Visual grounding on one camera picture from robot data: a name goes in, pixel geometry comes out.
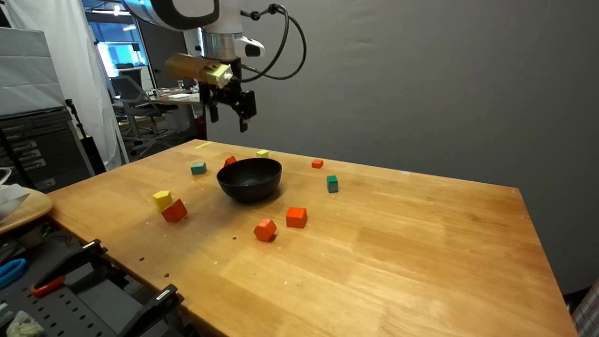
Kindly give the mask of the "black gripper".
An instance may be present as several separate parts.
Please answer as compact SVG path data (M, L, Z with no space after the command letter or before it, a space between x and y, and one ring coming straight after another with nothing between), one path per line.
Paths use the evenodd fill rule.
M217 106L228 106L239 117L239 134L245 134L249 130L249 119L256 115L254 93L241 89L241 64L237 61L220 64L232 68L234 79L224 89L200 85L200 104L213 124L219 122Z

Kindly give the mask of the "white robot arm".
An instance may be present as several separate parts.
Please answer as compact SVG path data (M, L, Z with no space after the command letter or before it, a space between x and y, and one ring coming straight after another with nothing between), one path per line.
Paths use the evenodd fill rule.
M264 46L243 35L239 0L123 0L127 12L153 27L200 36L200 51L164 63L168 76L198 85L202 109L219 121L217 106L230 108L239 132L256 115L252 91L241 89L241 61L264 55Z

